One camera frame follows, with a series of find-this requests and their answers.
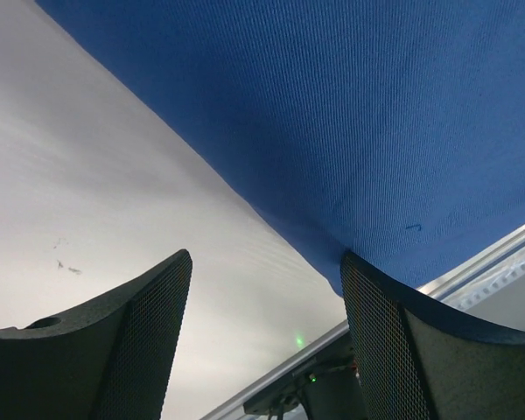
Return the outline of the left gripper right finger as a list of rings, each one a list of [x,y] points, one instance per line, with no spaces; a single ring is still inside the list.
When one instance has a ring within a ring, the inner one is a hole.
[[[525,419],[525,332],[454,309],[352,252],[340,265],[371,419]]]

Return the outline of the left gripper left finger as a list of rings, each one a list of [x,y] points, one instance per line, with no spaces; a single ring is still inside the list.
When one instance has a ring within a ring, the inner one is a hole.
[[[83,304],[0,329],[0,419],[159,419],[192,270],[181,249]]]

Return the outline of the blue surgical drape cloth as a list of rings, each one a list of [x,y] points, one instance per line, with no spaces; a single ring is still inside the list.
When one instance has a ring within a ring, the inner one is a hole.
[[[330,285],[525,224],[525,1],[44,1]]]

